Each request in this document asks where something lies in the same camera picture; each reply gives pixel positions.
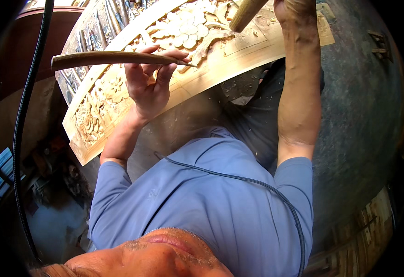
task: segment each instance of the black cord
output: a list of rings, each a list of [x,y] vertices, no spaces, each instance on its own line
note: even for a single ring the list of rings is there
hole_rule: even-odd
[[[20,147],[22,144],[23,125],[25,124],[25,116],[27,115],[28,104],[30,102],[31,93],[33,92],[34,82],[39,70],[40,61],[42,59],[43,49],[45,48],[48,30],[50,29],[51,17],[53,15],[54,0],[46,0],[43,11],[42,25],[40,27],[39,38],[34,51],[33,62],[31,63],[28,73],[27,82],[23,88],[22,99],[20,101],[19,110],[17,112],[16,127],[14,129],[13,139],[13,178],[14,178],[14,194],[16,198],[17,211],[22,223],[23,231],[28,241],[28,245],[33,252],[34,258],[41,262],[39,255],[34,245],[33,237],[31,236],[30,228],[28,227],[27,217],[23,208],[23,203],[20,199]]]
[[[154,152],[154,155],[158,159],[164,158],[167,161],[169,161],[170,163],[174,163],[174,164],[186,167],[186,168],[197,169],[197,170],[209,173],[209,174],[214,174],[214,175],[218,175],[218,176],[222,176],[222,177],[233,178],[233,179],[237,179],[237,180],[242,180],[242,181],[247,181],[247,182],[259,184],[261,186],[266,187],[270,191],[273,191],[274,193],[276,193],[277,196],[280,197],[282,199],[282,201],[288,206],[288,209],[290,210],[291,214],[293,214],[294,222],[295,222],[295,225],[296,225],[296,228],[297,228],[297,233],[299,234],[299,241],[300,241],[300,267],[299,267],[299,274],[297,274],[297,276],[300,277],[302,275],[302,273],[304,272],[304,267],[305,267],[305,238],[304,238],[304,233],[302,232],[302,226],[300,225],[299,217],[297,216],[297,213],[296,213],[296,210],[295,210],[294,206],[290,203],[290,201],[280,191],[278,191],[277,189],[273,188],[272,186],[270,186],[270,185],[268,185],[268,184],[266,184],[264,182],[258,181],[258,180],[254,180],[254,179],[250,179],[250,178],[246,178],[246,177],[235,176],[235,175],[230,175],[230,174],[214,172],[214,171],[211,171],[211,170],[208,170],[208,169],[199,168],[197,166],[186,164],[186,163],[179,163],[179,162],[177,162],[175,160],[172,160],[172,159],[162,155],[159,152]],[[170,193],[170,195],[162,202],[162,204],[156,210],[156,212],[154,213],[154,215],[152,216],[152,218],[148,222],[147,226],[145,227],[145,230],[144,230],[143,234],[145,234],[145,232],[147,231],[148,226],[150,225],[151,221],[153,220],[153,218],[155,217],[157,212],[165,204],[165,202],[168,200],[168,198],[177,190],[177,188],[175,188]]]

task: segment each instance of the short sleeve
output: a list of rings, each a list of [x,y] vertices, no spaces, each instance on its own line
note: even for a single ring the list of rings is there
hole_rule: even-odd
[[[131,184],[127,171],[120,164],[107,161],[100,166],[90,211],[91,231],[105,209]]]
[[[284,161],[276,169],[274,181],[276,188],[298,213],[308,257],[313,240],[313,169],[310,159],[297,157]]]

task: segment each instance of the wooden frame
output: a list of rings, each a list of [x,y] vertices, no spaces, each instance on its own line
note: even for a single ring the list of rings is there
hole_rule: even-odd
[[[192,47],[187,50],[199,68],[178,68],[170,82],[170,100],[163,111],[225,80],[285,56],[282,29],[274,17],[272,1],[264,5],[241,33],[233,33],[224,24],[237,7],[228,1],[218,2],[213,7],[211,0],[159,1],[133,20],[105,50],[132,51],[154,41],[161,46]],[[197,9],[204,12],[204,19]],[[176,20],[182,36],[176,33],[176,28],[164,30],[163,27],[174,24],[176,16],[180,16]],[[207,26],[210,32],[206,34],[200,24]],[[320,12],[318,28],[322,46],[334,43],[327,20]],[[180,41],[175,42],[177,37],[183,37],[184,41],[194,39],[195,43],[187,41],[182,46]],[[108,136],[133,103],[124,80],[122,64],[93,66],[68,108],[62,124],[82,165],[102,152]]]

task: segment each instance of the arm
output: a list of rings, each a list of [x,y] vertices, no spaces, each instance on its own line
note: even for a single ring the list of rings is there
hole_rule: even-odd
[[[313,158],[320,129],[320,42],[313,0],[275,0],[286,52],[285,83],[279,102],[278,161]]]
[[[150,46],[140,52],[152,53],[158,48],[158,45]],[[188,53],[177,49],[161,51],[159,54],[189,61],[186,58]],[[134,104],[105,143],[100,164],[114,161],[123,168],[127,167],[127,160],[133,153],[140,130],[161,112],[170,98],[170,79],[176,67],[175,63],[164,66],[125,64],[127,89]],[[156,80],[152,77],[155,70],[159,70]]]

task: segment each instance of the light blue t-shirt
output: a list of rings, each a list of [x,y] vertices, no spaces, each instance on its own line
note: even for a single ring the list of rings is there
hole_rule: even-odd
[[[211,130],[213,134],[215,137],[188,142],[169,158],[277,188],[298,213],[307,263],[313,225],[310,160],[289,159],[273,178],[256,162],[255,154],[227,130],[217,127]],[[146,233],[176,227],[198,235],[236,277],[298,274],[300,243],[293,216],[265,187],[165,159],[132,183],[117,163],[102,164],[90,213],[96,247],[112,248],[137,239],[150,220]]]

